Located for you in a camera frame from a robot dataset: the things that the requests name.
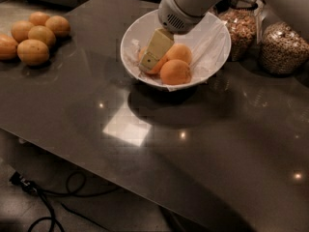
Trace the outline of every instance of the pile of oranges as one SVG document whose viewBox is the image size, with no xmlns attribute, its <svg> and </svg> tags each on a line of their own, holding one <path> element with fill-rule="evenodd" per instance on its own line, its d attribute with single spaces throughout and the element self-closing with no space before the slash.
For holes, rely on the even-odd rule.
<svg viewBox="0 0 309 232">
<path fill-rule="evenodd" d="M 141 48 L 138 58 L 142 59 L 146 47 Z M 147 74 L 158 74 L 162 83 L 179 85 L 189 83 L 192 78 L 190 63 L 192 52 L 184 43 L 174 43 L 165 55 Z"/>
<path fill-rule="evenodd" d="M 70 24 L 62 16 L 34 12 L 28 20 L 15 22 L 11 36 L 0 33 L 0 61 L 18 57 L 28 66 L 39 66 L 49 59 L 57 39 L 70 34 Z"/>
</svg>

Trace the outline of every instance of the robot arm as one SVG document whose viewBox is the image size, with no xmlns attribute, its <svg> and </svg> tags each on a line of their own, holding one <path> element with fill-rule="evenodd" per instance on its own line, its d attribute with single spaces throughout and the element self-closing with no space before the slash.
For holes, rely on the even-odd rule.
<svg viewBox="0 0 309 232">
<path fill-rule="evenodd" d="M 209 8 L 221 0 L 162 0 L 159 21 L 172 33 L 187 33 Z M 308 0 L 264 0 L 280 18 L 290 24 L 304 39 L 309 39 Z"/>
</svg>

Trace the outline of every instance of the glass jar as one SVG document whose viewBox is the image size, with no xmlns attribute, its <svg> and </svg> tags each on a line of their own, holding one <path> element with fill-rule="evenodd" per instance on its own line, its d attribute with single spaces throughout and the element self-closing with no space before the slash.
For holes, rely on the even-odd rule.
<svg viewBox="0 0 309 232">
<path fill-rule="evenodd" d="M 268 73 L 288 75 L 309 59 L 309 44 L 287 23 L 277 22 L 265 30 L 258 62 Z"/>
<path fill-rule="evenodd" d="M 257 36 L 255 10 L 257 0 L 231 0 L 230 8 L 219 15 L 226 22 L 230 32 L 232 47 L 230 60 L 240 60 Z"/>
</svg>

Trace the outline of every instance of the white bowl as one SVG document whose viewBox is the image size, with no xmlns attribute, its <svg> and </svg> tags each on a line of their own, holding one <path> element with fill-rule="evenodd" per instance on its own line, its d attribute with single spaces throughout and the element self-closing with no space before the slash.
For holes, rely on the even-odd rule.
<svg viewBox="0 0 309 232">
<path fill-rule="evenodd" d="M 175 43 L 186 44 L 192 51 L 192 79 L 181 85 L 162 84 L 158 75 L 148 75 L 138 68 L 138 51 L 147 45 L 156 28 L 161 27 L 157 10 L 138 18 L 126 30 L 121 42 L 121 58 L 128 73 L 155 88 L 175 91 L 206 82 L 226 62 L 231 50 L 231 38 L 224 22 L 206 13 L 201 22 L 186 35 L 175 35 Z"/>
</svg>

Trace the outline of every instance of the table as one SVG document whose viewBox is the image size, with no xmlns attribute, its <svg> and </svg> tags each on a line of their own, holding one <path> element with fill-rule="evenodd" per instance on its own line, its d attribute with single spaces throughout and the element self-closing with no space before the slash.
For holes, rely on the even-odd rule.
<svg viewBox="0 0 309 232">
<path fill-rule="evenodd" d="M 0 63 L 0 127 L 210 231 L 309 231 L 308 67 L 275 78 L 256 51 L 208 84 L 128 76 L 127 27 L 157 8 L 90 0 L 48 68 Z"/>
</svg>

